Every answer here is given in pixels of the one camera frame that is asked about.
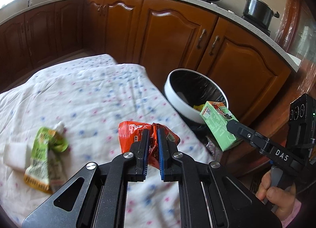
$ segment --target blue gripper pad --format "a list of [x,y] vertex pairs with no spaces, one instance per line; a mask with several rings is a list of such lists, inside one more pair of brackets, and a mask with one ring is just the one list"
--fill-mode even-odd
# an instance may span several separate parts
[[165,170],[164,170],[164,159],[162,153],[162,140],[161,133],[158,132],[158,149],[159,149],[159,169],[160,169],[160,177],[161,180],[165,179]]
[[145,147],[145,153],[144,153],[144,158],[143,158],[143,173],[142,173],[144,176],[144,179],[146,178],[147,170],[148,170],[149,143],[150,143],[150,140],[146,140],[146,147]]

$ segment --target trash can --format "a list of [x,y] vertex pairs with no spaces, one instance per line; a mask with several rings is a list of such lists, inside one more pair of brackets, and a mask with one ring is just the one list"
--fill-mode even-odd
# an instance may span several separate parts
[[227,97],[216,83],[190,69],[173,70],[167,77],[164,94],[200,141],[210,130],[200,116],[200,111],[193,106],[213,101],[223,102],[229,107]]

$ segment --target trash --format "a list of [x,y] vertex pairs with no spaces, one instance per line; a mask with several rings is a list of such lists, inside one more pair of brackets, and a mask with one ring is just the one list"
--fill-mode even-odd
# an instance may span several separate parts
[[239,144],[241,140],[226,129],[230,119],[237,119],[222,102],[206,102],[200,115],[223,151]]
[[221,148],[218,145],[218,142],[216,141],[215,138],[213,138],[212,134],[206,135],[205,136],[208,143],[206,144],[206,148],[207,150],[210,152],[211,156],[213,157],[213,159],[215,161],[220,162],[222,155],[223,155],[223,151],[221,150]]
[[118,138],[122,153],[128,152],[134,142],[142,139],[144,129],[150,130],[150,146],[148,164],[159,169],[158,137],[157,130],[165,129],[166,138],[176,145],[180,143],[180,138],[163,124],[147,124],[135,121],[124,121],[118,125]]
[[193,108],[196,109],[196,110],[198,110],[198,111],[202,111],[202,108],[204,107],[204,105],[205,105],[205,104],[198,105],[198,106],[194,105]]
[[67,147],[68,142],[62,134],[41,127],[34,140],[31,165],[24,174],[25,183],[46,193],[58,190],[67,181],[58,153],[65,151]]
[[30,166],[30,155],[31,149],[27,142],[10,142],[4,146],[3,163],[24,173]]

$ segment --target black garbage bag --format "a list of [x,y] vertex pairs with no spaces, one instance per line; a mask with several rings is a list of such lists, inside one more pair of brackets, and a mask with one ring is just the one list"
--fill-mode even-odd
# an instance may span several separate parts
[[178,95],[183,95],[191,107],[205,104],[207,101],[223,102],[227,106],[225,97],[218,87],[197,73],[186,70],[173,72],[170,83],[174,91]]

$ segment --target cabinet handle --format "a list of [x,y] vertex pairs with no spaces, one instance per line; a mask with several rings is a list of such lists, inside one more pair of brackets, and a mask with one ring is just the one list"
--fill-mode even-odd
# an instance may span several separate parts
[[104,5],[103,5],[103,7],[102,7],[101,14],[103,13],[103,16],[105,16],[105,14],[104,14],[104,12],[105,12],[105,10],[104,10],[104,9],[105,9],[105,7],[106,7],[106,4],[104,4]]
[[203,35],[206,34],[206,29],[203,29],[202,30],[202,33],[200,35],[200,38],[198,39],[198,42],[197,42],[197,49],[199,50],[201,47],[200,47],[200,43],[202,41],[202,38],[203,38]]
[[214,42],[213,42],[213,44],[212,44],[212,46],[211,46],[211,50],[210,50],[210,52],[209,52],[209,55],[210,55],[210,56],[213,55],[213,49],[214,49],[215,44],[216,44],[217,41],[219,41],[219,36],[218,36],[218,35],[215,37],[215,40],[214,40]]

